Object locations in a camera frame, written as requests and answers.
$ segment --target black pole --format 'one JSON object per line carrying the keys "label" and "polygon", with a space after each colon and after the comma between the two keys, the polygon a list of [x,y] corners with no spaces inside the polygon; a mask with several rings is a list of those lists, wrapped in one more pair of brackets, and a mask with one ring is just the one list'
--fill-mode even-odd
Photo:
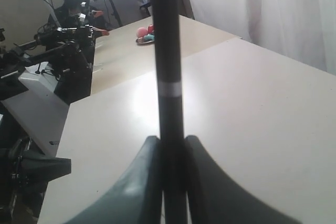
{"label": "black pole", "polygon": [[184,183],[184,129],[180,26],[177,0],[151,0],[159,91],[160,133],[164,155],[164,201],[167,224],[187,223]]}
{"label": "black pole", "polygon": [[118,11],[116,9],[116,6],[114,5],[113,0],[109,0],[109,2],[110,2],[111,6],[112,6],[112,9],[113,9],[113,15],[116,17],[116,20],[117,20],[119,26],[122,27],[122,22],[121,22],[119,13],[118,13]]}

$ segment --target wall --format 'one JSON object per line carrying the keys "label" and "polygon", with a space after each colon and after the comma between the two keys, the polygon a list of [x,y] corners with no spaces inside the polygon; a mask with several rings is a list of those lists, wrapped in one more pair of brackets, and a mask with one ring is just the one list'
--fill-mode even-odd
{"label": "wall", "polygon": [[[62,0],[53,0],[55,6]],[[5,28],[8,49],[33,40],[37,29],[48,21],[49,11],[42,0],[0,0],[0,27]]]}
{"label": "wall", "polygon": [[336,74],[336,0],[191,0],[195,19]]}

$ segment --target white table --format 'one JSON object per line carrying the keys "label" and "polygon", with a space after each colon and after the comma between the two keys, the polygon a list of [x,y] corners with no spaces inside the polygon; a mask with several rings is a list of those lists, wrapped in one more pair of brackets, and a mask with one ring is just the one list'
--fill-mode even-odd
{"label": "white table", "polygon": [[[336,77],[240,39],[183,60],[185,134],[250,193],[304,224],[335,223]],[[159,133],[155,74],[70,106],[39,224],[101,197]]]}
{"label": "white table", "polygon": [[[97,39],[91,94],[155,69],[154,45],[138,46],[135,43],[137,29],[152,23],[149,17]],[[180,16],[180,30],[182,57],[237,37],[183,16]]]}

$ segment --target white curtain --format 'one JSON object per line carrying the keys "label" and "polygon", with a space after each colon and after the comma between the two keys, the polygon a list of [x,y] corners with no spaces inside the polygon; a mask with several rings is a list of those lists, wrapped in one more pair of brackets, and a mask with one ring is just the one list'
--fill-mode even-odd
{"label": "white curtain", "polygon": [[196,20],[336,74],[336,0],[191,0]]}

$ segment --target table surface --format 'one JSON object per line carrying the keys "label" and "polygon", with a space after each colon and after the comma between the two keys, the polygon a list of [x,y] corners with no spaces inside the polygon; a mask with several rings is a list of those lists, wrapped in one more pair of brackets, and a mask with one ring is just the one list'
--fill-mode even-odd
{"label": "table surface", "polygon": [[[336,77],[240,39],[183,59],[185,134],[250,193],[304,224],[335,223]],[[63,223],[113,186],[158,135],[154,72],[70,106],[39,224]]]}
{"label": "table surface", "polygon": [[[135,43],[137,29],[152,23],[149,17],[97,39],[91,94],[155,69],[154,45],[138,46]],[[182,57],[237,37],[183,16],[180,16],[180,28]]]}

